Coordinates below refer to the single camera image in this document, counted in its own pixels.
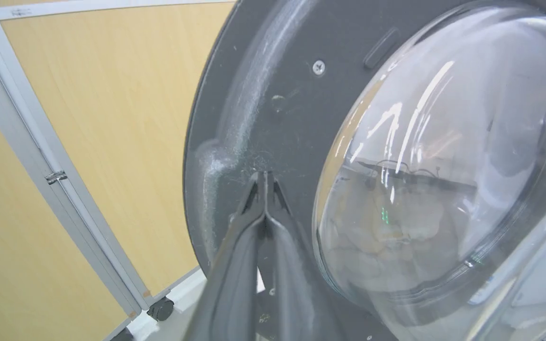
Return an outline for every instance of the transparent glass dome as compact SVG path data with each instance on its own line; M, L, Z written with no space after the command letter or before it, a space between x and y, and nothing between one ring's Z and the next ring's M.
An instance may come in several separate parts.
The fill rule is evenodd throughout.
M545 335L546 296L520 302L546 269L546 16L461 7L399 48L338 132L313 222L329 284L402 341Z

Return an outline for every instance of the screw head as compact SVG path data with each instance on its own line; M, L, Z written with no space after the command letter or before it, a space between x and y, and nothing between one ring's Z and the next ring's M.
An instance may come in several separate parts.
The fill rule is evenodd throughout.
M312 69L314 74L321 76L326 70L326 63L324 63L322 60L318 60L313 63Z

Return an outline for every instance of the yellow wood grain panel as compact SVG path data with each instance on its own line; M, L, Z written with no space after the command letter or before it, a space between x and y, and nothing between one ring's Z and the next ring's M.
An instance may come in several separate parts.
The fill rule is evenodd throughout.
M0 0L0 7L41 4L42 2L58 2L67 0Z
M2 22L56 133L155 295L197 266L182 157L193 95L233 4Z
M100 341L125 319L0 132L0 341Z

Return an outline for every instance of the metal bracket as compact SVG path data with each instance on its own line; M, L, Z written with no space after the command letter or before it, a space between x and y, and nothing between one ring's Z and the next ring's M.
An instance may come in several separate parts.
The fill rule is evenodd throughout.
M54 172L47 177L45 177L48 184L54 184L56 181L61 181L64 179L67 179L67 174L64 172L64 170L59 170L58 172Z

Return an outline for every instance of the open washing machine door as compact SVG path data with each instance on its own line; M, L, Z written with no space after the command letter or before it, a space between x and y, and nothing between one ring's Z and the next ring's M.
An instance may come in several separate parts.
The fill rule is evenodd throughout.
M546 0L239 1L187 136L206 274L258 171L345 339L546 338ZM249 319L270 340L276 252Z

